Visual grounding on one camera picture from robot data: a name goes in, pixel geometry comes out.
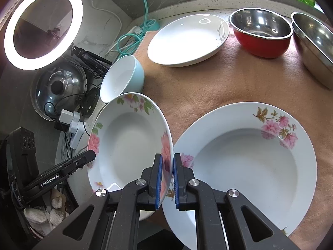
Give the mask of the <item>gloved left hand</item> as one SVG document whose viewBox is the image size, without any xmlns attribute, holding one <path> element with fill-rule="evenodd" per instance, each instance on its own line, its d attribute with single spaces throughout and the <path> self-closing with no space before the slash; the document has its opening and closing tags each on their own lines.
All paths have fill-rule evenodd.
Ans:
<svg viewBox="0 0 333 250">
<path fill-rule="evenodd" d="M 64 194 L 52 189 L 48 197 L 50 198 L 50 206 L 46 208 L 35 206 L 34 208 L 29 207 L 23 210 L 30 230 L 40 239 L 48 235 L 69 216 L 65 209 L 67 199 Z"/>
</svg>

